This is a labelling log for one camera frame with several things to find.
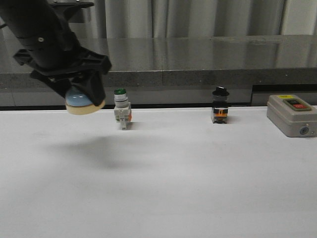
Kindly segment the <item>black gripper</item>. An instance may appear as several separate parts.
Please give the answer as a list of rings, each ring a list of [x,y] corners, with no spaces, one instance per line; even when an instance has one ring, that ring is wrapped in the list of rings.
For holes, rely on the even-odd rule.
[[[111,69],[106,55],[95,53],[81,46],[75,34],[70,37],[70,50],[62,49],[57,36],[50,32],[26,36],[14,33],[23,46],[14,59],[20,65],[28,65],[34,72],[48,78],[41,81],[53,91],[65,98],[71,85],[84,93],[88,99],[99,106],[105,99],[102,75]],[[71,83],[67,78],[74,78]]]

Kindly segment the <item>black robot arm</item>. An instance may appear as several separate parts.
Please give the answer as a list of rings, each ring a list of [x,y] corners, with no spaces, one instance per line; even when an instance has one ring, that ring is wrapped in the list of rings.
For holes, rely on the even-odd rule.
[[[92,6],[88,1],[2,0],[0,16],[22,45],[14,59],[33,69],[31,78],[62,97],[75,87],[100,106],[106,97],[102,76],[111,62],[108,56],[81,46],[68,24],[77,11]]]

